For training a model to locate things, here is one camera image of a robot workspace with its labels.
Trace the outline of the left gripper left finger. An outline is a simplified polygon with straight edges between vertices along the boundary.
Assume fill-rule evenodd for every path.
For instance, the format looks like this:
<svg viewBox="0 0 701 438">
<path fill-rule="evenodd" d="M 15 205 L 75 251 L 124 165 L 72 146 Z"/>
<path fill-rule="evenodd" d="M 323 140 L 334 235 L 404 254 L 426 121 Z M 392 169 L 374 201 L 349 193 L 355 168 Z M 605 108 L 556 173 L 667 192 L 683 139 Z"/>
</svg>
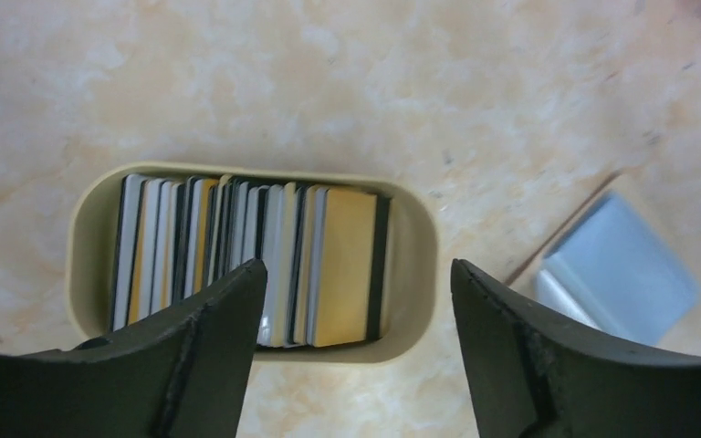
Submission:
<svg viewBox="0 0 701 438">
<path fill-rule="evenodd" d="M 0 354 L 0 437 L 235 436 L 266 283 L 251 260 L 74 349 Z"/>
</svg>

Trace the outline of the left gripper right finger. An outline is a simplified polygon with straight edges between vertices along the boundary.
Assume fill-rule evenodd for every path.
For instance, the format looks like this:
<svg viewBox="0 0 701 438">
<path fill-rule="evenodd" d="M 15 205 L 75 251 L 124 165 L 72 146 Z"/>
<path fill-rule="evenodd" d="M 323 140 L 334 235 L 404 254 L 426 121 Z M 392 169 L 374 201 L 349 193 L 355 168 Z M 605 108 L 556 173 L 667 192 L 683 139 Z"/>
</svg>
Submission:
<svg viewBox="0 0 701 438">
<path fill-rule="evenodd" d="M 701 357 L 586 326 L 464 259 L 451 294 L 483 437 L 701 437 Z"/>
</svg>

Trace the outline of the beige card holder wallet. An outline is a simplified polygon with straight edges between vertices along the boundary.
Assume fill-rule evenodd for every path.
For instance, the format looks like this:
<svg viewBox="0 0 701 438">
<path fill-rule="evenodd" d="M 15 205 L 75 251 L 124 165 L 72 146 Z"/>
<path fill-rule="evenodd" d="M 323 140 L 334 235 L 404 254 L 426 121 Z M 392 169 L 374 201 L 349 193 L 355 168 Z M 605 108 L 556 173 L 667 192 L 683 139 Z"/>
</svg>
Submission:
<svg viewBox="0 0 701 438">
<path fill-rule="evenodd" d="M 507 284 L 607 334 L 701 356 L 701 220 L 686 226 L 628 173 L 601 183 Z"/>
</svg>

